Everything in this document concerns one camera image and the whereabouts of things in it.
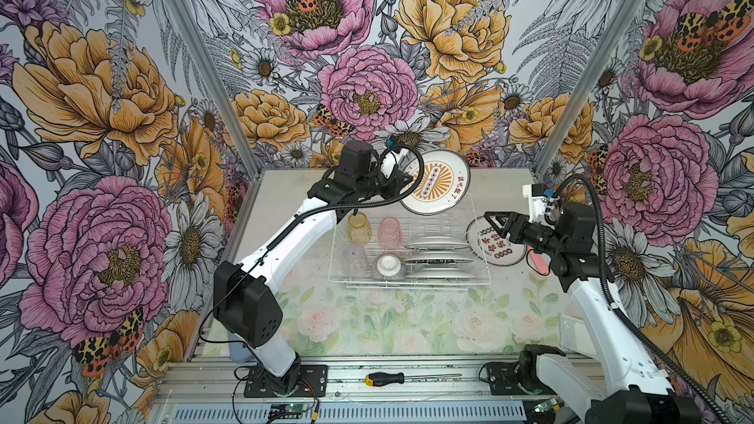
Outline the white wire dish rack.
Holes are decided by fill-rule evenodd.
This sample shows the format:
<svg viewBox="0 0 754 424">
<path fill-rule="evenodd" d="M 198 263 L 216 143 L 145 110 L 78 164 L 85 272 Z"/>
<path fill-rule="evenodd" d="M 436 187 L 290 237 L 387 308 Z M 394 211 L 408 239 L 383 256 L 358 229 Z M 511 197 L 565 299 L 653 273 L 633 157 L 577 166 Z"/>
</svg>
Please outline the white wire dish rack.
<svg viewBox="0 0 754 424">
<path fill-rule="evenodd" d="M 406 265 L 403 260 L 409 256 L 432 250 L 400 249 L 387 250 L 379 245 L 378 233 L 381 221 L 386 217 L 397 218 L 403 231 L 404 244 L 412 239 L 428 236 L 453 237 L 467 241 L 465 231 L 469 223 L 477 218 L 477 210 L 473 197 L 467 194 L 461 203 L 449 211 L 433 216 L 421 216 L 409 212 L 402 204 L 373 208 L 363 212 L 369 219 L 372 228 L 372 240 L 364 249 L 368 256 L 370 274 L 363 279 L 350 279 L 343 274 L 343 252 L 351 243 L 349 239 L 348 221 L 341 223 L 336 229 L 331 248 L 331 263 L 329 280 L 358 288 L 385 289 L 450 289 L 461 290 L 477 286 L 485 286 L 491 282 L 488 263 L 474 255 L 471 249 L 444 251 L 464 254 L 474 260 L 472 264 L 455 266 L 420 267 Z M 406 278 L 402 281 L 381 282 L 372 279 L 377 259 L 384 254 L 398 256 L 406 266 Z"/>
</svg>

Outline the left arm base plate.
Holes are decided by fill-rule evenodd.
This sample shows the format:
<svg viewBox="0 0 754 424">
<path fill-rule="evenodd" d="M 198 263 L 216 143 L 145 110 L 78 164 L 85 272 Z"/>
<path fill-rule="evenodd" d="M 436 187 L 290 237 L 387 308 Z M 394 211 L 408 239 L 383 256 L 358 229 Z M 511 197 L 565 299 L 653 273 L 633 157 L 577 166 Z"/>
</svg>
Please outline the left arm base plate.
<svg viewBox="0 0 754 424">
<path fill-rule="evenodd" d="M 276 377 L 262 366 L 251 367 L 245 381 L 245 398 L 323 398 L 329 368 L 326 365 L 294 365 L 284 376 Z"/>
</svg>

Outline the white green rim plate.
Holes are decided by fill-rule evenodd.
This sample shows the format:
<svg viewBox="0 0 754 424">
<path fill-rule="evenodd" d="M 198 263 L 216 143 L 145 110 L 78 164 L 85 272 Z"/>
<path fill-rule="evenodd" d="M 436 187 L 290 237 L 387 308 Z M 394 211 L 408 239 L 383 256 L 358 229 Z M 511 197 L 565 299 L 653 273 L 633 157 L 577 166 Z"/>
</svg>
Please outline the white green rim plate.
<svg viewBox="0 0 754 424">
<path fill-rule="evenodd" d="M 469 249 L 470 245 L 467 241 L 453 237 L 428 236 L 412 239 L 404 244 L 404 248 L 412 250 L 455 251 Z"/>
</svg>

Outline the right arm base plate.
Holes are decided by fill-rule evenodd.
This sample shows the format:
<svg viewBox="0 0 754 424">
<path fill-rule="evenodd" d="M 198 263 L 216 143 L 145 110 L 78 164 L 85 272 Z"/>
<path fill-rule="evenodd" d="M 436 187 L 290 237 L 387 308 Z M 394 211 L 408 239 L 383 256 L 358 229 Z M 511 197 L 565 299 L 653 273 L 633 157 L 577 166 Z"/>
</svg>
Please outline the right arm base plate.
<svg viewBox="0 0 754 424">
<path fill-rule="evenodd" d="M 518 380 L 518 363 L 488 362 L 480 369 L 481 378 L 492 396 L 521 396 L 528 391 Z"/>
</svg>

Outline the orange pattern plate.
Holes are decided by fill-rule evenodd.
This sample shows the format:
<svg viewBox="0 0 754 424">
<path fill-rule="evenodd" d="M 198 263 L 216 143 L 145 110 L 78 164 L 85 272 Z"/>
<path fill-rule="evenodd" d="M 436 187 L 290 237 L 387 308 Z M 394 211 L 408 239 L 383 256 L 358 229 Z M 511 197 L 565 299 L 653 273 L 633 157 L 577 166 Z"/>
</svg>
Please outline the orange pattern plate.
<svg viewBox="0 0 754 424">
<path fill-rule="evenodd" d="M 424 173 L 419 187 L 401 201 L 409 212 L 433 216 L 457 206 L 469 190 L 470 169 L 461 155 L 436 149 L 422 155 Z"/>
</svg>

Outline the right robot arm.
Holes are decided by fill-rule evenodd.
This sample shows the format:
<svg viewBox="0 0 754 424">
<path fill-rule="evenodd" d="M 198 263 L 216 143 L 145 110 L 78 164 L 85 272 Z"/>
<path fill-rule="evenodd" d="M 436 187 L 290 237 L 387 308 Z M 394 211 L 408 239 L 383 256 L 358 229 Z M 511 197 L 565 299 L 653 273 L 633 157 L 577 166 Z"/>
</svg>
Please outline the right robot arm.
<svg viewBox="0 0 754 424">
<path fill-rule="evenodd" d="M 693 398 L 673 390 L 659 353 L 624 314 L 605 260 L 604 227 L 590 207 L 568 204 L 556 221 L 531 221 L 526 214 L 488 211 L 485 220 L 502 238 L 550 258 L 550 270 L 577 307 L 602 366 L 599 390 L 556 347 L 528 345 L 516 378 L 528 392 L 550 391 L 584 423 L 699 423 Z"/>
</svg>

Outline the red pattern plate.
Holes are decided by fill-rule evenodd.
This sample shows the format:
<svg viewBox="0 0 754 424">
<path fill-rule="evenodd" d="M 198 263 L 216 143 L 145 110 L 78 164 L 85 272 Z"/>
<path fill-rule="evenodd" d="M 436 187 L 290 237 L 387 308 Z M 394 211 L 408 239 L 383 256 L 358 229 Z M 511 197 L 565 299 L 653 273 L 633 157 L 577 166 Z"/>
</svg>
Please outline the red pattern plate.
<svg viewBox="0 0 754 424">
<path fill-rule="evenodd" d="M 524 245 L 511 243 L 501 237 L 483 216 L 469 223 L 465 239 L 474 255 L 490 266 L 512 267 L 524 261 L 526 255 Z"/>
</svg>

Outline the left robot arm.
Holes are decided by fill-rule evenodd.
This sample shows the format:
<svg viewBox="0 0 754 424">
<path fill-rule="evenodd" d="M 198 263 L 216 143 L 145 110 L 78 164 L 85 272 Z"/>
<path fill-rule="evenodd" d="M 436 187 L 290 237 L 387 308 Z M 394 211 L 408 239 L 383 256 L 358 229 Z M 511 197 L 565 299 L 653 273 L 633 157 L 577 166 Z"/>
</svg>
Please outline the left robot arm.
<svg viewBox="0 0 754 424">
<path fill-rule="evenodd" d="M 284 312 L 276 294 L 298 261 L 351 212 L 387 206 L 415 192 L 424 177 L 421 152 L 390 143 L 382 153 L 363 141 L 344 147 L 338 166 L 307 192 L 288 223 L 239 263 L 223 262 L 214 273 L 210 315 L 238 336 L 257 361 L 262 382 L 289 395 L 300 384 L 300 355 L 280 331 Z"/>
</svg>

